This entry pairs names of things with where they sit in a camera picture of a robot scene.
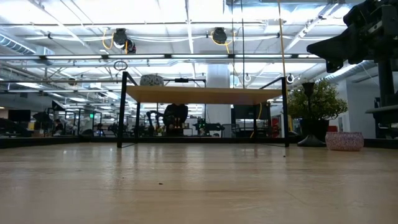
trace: round object on table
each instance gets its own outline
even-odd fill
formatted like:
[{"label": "round object on table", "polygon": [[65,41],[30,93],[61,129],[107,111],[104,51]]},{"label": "round object on table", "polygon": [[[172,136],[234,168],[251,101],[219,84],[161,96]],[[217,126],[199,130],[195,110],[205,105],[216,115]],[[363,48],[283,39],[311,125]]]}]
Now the round object on table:
[{"label": "round object on table", "polygon": [[158,75],[143,75],[139,84],[142,86],[164,86],[164,81]]},{"label": "round object on table", "polygon": [[327,148],[335,151],[360,151],[364,145],[363,135],[359,132],[328,132],[325,139]]}]

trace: pink planter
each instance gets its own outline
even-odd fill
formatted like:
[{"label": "pink planter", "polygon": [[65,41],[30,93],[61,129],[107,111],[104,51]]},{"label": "pink planter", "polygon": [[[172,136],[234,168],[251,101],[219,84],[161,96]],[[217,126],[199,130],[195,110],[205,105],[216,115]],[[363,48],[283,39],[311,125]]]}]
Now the pink planter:
[{"label": "pink planter", "polygon": [[326,134],[326,146],[329,150],[360,151],[363,148],[362,133],[331,133]]}]

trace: wooden floor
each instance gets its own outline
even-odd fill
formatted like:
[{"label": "wooden floor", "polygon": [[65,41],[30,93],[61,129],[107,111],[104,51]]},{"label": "wooden floor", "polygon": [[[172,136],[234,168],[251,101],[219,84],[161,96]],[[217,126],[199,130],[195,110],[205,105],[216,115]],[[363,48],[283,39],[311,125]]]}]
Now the wooden floor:
[{"label": "wooden floor", "polygon": [[398,151],[250,144],[0,150],[0,223],[398,223]]}]

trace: light fixture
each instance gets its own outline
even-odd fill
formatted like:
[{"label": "light fixture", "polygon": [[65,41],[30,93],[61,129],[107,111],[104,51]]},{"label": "light fixture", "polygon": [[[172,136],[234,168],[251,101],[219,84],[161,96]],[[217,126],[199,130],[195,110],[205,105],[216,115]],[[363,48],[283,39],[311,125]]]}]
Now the light fixture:
[{"label": "light fixture", "polygon": [[108,90],[78,90],[79,93],[105,93]]},{"label": "light fixture", "polygon": [[39,90],[8,90],[9,93],[38,93]]},{"label": "light fixture", "polygon": [[46,56],[49,60],[96,60],[102,59],[101,55],[50,55]]},{"label": "light fixture", "polygon": [[319,58],[316,55],[313,54],[302,54],[302,55],[298,55],[299,58]]},{"label": "light fixture", "polygon": [[42,86],[36,84],[36,83],[17,83],[18,85],[30,87],[30,88],[41,88]]},{"label": "light fixture", "polygon": [[[236,58],[243,58],[243,54],[237,54],[235,55]],[[245,58],[282,58],[281,54],[266,54],[266,55],[261,55],[261,54],[245,54]],[[285,54],[285,58],[291,58],[291,54]]]},{"label": "light fixture", "polygon": [[112,93],[112,92],[109,92],[109,93],[107,93],[106,95],[107,95],[108,97],[112,98],[112,99],[115,99],[115,100],[118,100],[118,99],[119,99],[119,96],[116,95],[116,94],[114,94],[114,93]]},{"label": "light fixture", "polygon": [[56,94],[56,93],[52,93],[53,96],[59,97],[59,98],[63,98],[63,96]]},{"label": "light fixture", "polygon": [[76,102],[86,102],[86,99],[83,98],[77,98],[77,97],[70,97],[69,99],[76,101]]},{"label": "light fixture", "polygon": [[184,54],[184,55],[172,55],[172,58],[228,58],[227,54]]},{"label": "light fixture", "polygon": [[0,56],[0,60],[40,60],[39,56]]},{"label": "light fixture", "polygon": [[147,59],[147,58],[164,58],[164,55],[109,55],[109,59]]},{"label": "light fixture", "polygon": [[43,90],[45,93],[73,93],[74,90]]}]

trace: potted plant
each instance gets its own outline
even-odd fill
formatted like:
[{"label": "potted plant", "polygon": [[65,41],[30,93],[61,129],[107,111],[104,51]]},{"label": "potted plant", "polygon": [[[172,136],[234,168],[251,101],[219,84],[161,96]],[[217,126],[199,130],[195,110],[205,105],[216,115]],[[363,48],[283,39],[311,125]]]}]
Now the potted plant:
[{"label": "potted plant", "polygon": [[[300,125],[303,136],[313,134],[324,142],[329,119],[336,119],[339,114],[346,112],[347,102],[337,98],[336,86],[325,79],[312,85],[307,84],[310,83],[304,83],[290,92],[288,112],[293,119],[302,119]],[[310,96],[311,110],[308,109],[308,97],[305,94],[308,91],[313,91]]]}]

